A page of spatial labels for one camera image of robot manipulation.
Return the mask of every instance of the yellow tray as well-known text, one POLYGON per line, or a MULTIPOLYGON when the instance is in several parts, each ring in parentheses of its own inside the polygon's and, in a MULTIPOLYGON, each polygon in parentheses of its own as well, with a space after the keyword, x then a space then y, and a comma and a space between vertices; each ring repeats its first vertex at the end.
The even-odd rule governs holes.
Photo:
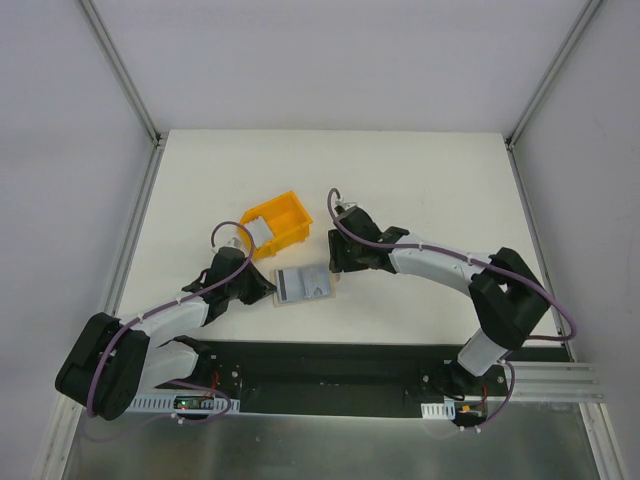
MULTIPOLYGON (((304 241, 309 236, 309 226, 313 223, 293 191, 283 193, 279 197, 247 210, 240 219, 240 223, 244 225, 258 217, 262 217, 267 222, 273 238, 256 250, 253 256, 255 260, 273 256, 278 250, 304 241)), ((249 248, 249 238, 242 230, 238 229, 238 231, 249 248)))

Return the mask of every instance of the gray wall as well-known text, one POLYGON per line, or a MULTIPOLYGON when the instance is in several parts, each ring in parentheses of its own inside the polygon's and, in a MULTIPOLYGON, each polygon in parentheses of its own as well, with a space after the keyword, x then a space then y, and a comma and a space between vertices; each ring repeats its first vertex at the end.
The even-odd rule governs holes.
POLYGON ((585 0, 96 0, 158 125, 508 133, 585 0))
POLYGON ((557 294, 640 478, 640 3, 610 0, 516 149, 557 294))
POLYGON ((150 145, 70 0, 0 4, 0 469, 31 475, 150 145))

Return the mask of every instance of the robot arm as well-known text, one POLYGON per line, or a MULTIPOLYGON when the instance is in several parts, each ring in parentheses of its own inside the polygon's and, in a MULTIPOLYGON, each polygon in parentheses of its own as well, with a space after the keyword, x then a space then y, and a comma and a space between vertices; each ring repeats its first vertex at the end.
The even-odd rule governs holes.
MULTIPOLYGON (((549 304, 520 282, 450 255, 403 245, 435 245, 408 230, 390 227, 382 232, 371 217, 355 205, 337 203, 336 222, 368 242, 398 244, 398 248, 374 248, 345 235, 329 231, 330 269, 334 273, 368 268, 393 274, 427 278, 458 290, 473 301, 480 328, 434 381, 445 395, 463 395, 487 370, 510 351, 519 349, 536 327, 549 304)), ((495 255, 467 253, 448 248, 517 273, 539 284, 517 252, 502 248, 495 255)))
MULTIPOLYGON (((183 288, 184 295, 214 285, 238 270, 244 261, 242 251, 222 247, 211 267, 183 288)), ((250 305, 274 291, 275 286, 249 264, 229 283, 134 325, 118 341, 107 360, 96 388, 94 412, 106 420, 117 418, 138 391, 176 378, 210 384, 211 372, 216 370, 211 352, 203 344, 179 335, 213 322, 227 310, 231 300, 250 305)), ((56 389, 87 406, 100 357, 114 335, 137 316, 116 318, 98 313, 91 317, 56 377, 56 389)))

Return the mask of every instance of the orange container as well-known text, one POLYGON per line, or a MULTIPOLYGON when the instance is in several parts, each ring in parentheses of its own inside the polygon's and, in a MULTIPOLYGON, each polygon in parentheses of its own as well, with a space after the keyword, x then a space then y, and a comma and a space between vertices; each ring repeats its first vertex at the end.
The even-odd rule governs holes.
MULTIPOLYGON (((293 191, 283 193, 279 197, 247 210, 240 219, 240 223, 244 225, 258 217, 265 220, 273 238, 256 250, 253 257, 255 260, 273 256, 278 250, 304 241, 309 236, 309 226, 313 223, 293 191)), ((249 248, 247 235, 240 229, 238 232, 249 248)))

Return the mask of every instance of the gray floor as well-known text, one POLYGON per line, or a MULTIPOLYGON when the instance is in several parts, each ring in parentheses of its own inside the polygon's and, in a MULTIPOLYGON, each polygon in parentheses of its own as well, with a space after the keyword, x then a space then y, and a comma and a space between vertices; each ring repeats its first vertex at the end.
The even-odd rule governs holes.
MULTIPOLYGON (((91 420, 107 437, 149 416, 91 420)), ((480 434, 448 422, 236 415, 200 426, 161 419, 97 444, 76 435, 65 479, 597 479, 577 406, 511 404, 480 434)))

